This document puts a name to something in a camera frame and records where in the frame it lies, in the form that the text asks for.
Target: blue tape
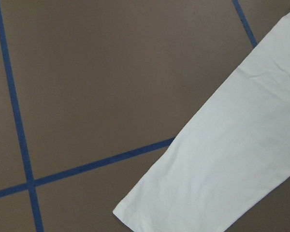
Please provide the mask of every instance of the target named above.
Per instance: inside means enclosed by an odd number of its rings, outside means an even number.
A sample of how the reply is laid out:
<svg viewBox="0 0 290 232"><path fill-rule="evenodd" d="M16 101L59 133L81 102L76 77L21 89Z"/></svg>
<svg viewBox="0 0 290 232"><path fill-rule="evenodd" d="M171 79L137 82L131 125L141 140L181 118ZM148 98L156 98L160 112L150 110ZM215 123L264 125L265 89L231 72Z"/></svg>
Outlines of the blue tape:
<svg viewBox="0 0 290 232"><path fill-rule="evenodd" d="M16 94L13 72L12 72L12 67L11 67L11 62L10 62L8 45L6 42L1 9L0 9L0 44L1 44L6 78L7 78L9 92L10 92L16 131L17 131L21 156L22 156L23 164L24 164L24 170L25 170L25 175L26 175L26 180L27 180L27 188L29 191L35 228L37 232L43 232L44 229L43 229L43 224L42 224L42 218L41 218L37 193L36 193L35 185L34 185L33 173L32 173L32 168L31 168L31 163L30 163L30 158L29 158L29 153L28 153L28 148L27 148L27 142L25 138L25 132L24 132L23 123L21 120L21 115L20 115L20 110L19 110L19 105L18 105L18 100L17 100L17 94Z"/></svg>
<svg viewBox="0 0 290 232"><path fill-rule="evenodd" d="M250 26L248 24L248 21L244 15L244 12L242 10L242 7L240 5L240 3L238 2L238 0L232 0L233 2L233 5L238 13L238 16L240 17L241 21L242 21L242 24L244 26L244 29L246 31L246 34L250 40L250 43L253 47L256 47L258 45L257 41L256 41L256 38L254 37L251 29L250 29Z"/></svg>
<svg viewBox="0 0 290 232"><path fill-rule="evenodd" d="M9 187L9 188L0 190L0 198L8 196L8 195L11 195L11 194L14 194L14 193L17 193L17 192L22 192L22 191L25 191L25 190L27 190L27 184L26 183L25 184L16 185L16 186L13 186L13 187Z"/></svg>
<svg viewBox="0 0 290 232"><path fill-rule="evenodd" d="M155 144L143 146L141 148L138 148L138 149L135 149L132 151L124 152L124 153L121 153L121 154L118 154L118 155L115 155L112 157L108 157L108 158L105 158L105 159L102 159L99 161L85 164L85 165L82 165L82 166L79 166L76 168L72 168L72 169L69 169L69 170L66 170L66 171L63 171L60 173L49 175L49 176L37 179L35 181L35 185L36 186L45 185L45 184L48 184L48 183L53 182L53 181L64 179L64 178L67 178L67 177L70 177L73 175L77 175L80 173L84 173L84 172L87 172L89 170L93 170L93 169L96 169L96 168L99 168L99 167L102 167L102 166L105 166L105 165L108 165L111 163L115 163L115 162L118 162L121 160L129 159L131 157L135 157L135 156L150 152L150 151L154 151L154 150L169 146L173 140L174 140L174 138L167 139L167 140L155 143Z"/></svg>

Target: white fabric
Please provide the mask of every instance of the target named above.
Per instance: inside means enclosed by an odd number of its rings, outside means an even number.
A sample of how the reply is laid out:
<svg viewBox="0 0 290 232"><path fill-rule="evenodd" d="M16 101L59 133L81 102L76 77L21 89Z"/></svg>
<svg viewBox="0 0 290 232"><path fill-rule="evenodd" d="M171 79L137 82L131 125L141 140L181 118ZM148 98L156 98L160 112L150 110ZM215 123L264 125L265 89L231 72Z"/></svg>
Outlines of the white fabric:
<svg viewBox="0 0 290 232"><path fill-rule="evenodd" d="M135 232L223 232L290 176L290 13L113 213Z"/></svg>

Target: white cloth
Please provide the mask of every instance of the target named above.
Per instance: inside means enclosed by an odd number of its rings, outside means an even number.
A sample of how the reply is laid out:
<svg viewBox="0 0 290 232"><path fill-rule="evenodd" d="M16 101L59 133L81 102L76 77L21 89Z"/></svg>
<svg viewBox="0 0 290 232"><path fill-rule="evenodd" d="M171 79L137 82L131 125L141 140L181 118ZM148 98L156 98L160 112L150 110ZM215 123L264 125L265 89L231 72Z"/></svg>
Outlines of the white cloth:
<svg viewBox="0 0 290 232"><path fill-rule="evenodd" d="M290 176L290 13L113 213L134 232L223 232Z"/></svg>

